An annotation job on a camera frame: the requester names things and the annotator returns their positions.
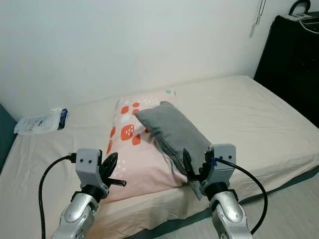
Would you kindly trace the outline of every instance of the beige bed sheet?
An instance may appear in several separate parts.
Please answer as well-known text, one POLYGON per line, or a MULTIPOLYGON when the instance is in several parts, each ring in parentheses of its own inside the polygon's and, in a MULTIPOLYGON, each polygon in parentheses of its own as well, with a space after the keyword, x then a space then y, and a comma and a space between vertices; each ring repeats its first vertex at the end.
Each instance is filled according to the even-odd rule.
MULTIPOLYGON (((319 165, 319 129, 249 77, 236 76, 174 87, 179 109, 212 143, 232 143, 237 164, 251 171, 266 190, 275 189, 319 165)), ((67 127, 57 132, 18 136, 0 176, 1 238, 40 238, 37 188, 46 167, 81 147, 106 151, 117 97, 69 108, 67 127)), ((235 171, 231 187, 239 199, 260 191, 235 171)), ((44 182, 47 237, 58 226, 79 180, 74 164, 62 162, 44 182)), ((166 220, 204 210, 188 186, 100 203, 89 238, 120 239, 166 220)))

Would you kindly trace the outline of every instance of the pink pillowcase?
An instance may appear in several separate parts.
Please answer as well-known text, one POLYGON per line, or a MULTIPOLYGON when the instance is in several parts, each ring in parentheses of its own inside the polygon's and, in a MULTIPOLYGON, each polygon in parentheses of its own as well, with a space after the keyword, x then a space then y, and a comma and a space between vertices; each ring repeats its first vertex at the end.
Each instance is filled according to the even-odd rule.
POLYGON ((158 106, 161 101, 175 104, 175 91, 133 95, 118 101, 107 156, 118 152, 118 163, 111 177, 126 180, 127 185, 112 185, 106 202, 159 192, 187 182, 134 116, 137 111, 158 106))

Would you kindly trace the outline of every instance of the white wall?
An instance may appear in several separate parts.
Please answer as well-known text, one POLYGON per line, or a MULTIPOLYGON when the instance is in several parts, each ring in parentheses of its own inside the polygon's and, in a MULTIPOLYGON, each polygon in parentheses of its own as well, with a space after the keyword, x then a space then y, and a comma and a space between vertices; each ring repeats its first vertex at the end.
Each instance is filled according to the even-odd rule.
MULTIPOLYGON (((253 77, 295 0, 2 0, 0 102, 19 119, 213 76, 253 77)), ((311 10, 319 10, 312 0, 311 10)))

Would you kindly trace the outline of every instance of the pillow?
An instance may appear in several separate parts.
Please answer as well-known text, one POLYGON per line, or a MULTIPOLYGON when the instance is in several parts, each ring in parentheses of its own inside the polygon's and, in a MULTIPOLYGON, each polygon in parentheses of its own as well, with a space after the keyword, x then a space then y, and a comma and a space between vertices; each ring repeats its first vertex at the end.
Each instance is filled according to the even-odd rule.
POLYGON ((158 106, 161 101, 175 104, 175 91, 133 95, 117 102, 107 156, 118 152, 118 163, 111 177, 126 180, 127 185, 112 186, 106 201, 159 192, 187 182, 135 117, 137 112, 158 106))
POLYGON ((211 143, 174 105, 161 102, 159 106, 137 112, 135 115, 157 139, 181 173, 186 175, 183 164, 183 150, 186 148, 193 170, 198 174, 204 162, 204 152, 211 143))

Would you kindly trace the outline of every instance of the black cable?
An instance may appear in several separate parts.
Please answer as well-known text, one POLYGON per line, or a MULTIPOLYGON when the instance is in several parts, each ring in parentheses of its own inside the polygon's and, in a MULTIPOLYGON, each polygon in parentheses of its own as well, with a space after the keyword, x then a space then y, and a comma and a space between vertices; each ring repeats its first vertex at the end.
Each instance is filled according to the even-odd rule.
POLYGON ((221 162, 223 164, 226 164, 228 166, 231 166, 233 168, 236 168, 240 171, 242 171, 243 173, 245 173, 247 176, 249 176, 252 180, 254 180, 254 182, 259 186, 259 188, 261 189, 262 193, 263 193, 263 196, 264 196, 264 209, 263 209, 263 212, 260 216, 260 219, 259 221, 257 222, 257 224, 254 226, 254 228, 250 231, 250 233, 253 235, 257 229, 260 227, 260 225, 263 223, 264 219, 265 219, 265 216, 266 216, 266 213, 267 213, 267 207, 268 207, 268 198, 267 198, 267 193, 266 193, 266 190, 264 189, 263 185, 258 181, 257 178, 255 178, 254 175, 252 175, 250 172, 248 172, 246 169, 236 165, 236 164, 233 164, 231 162, 228 162, 228 161, 225 161, 223 159, 220 159, 220 158, 216 158, 216 161, 218 162, 221 162))
POLYGON ((262 0, 261 3, 260 3, 260 7, 259 7, 259 11, 258 11, 258 14, 261 16, 264 12, 264 8, 265 8, 265 4, 266 4, 266 0, 262 0))
POLYGON ((44 219, 44 211, 43 211, 43 203, 42 203, 42 186, 43 186, 43 181, 45 179, 45 176, 48 174, 50 169, 57 164, 58 162, 61 162, 64 159, 67 159, 68 156, 64 156, 62 158, 59 158, 58 160, 55 160, 53 163, 50 164, 50 166, 45 170, 39 184, 39 208, 40 208, 40 217, 41 217, 41 234, 42 234, 42 239, 45 239, 45 219, 44 219))

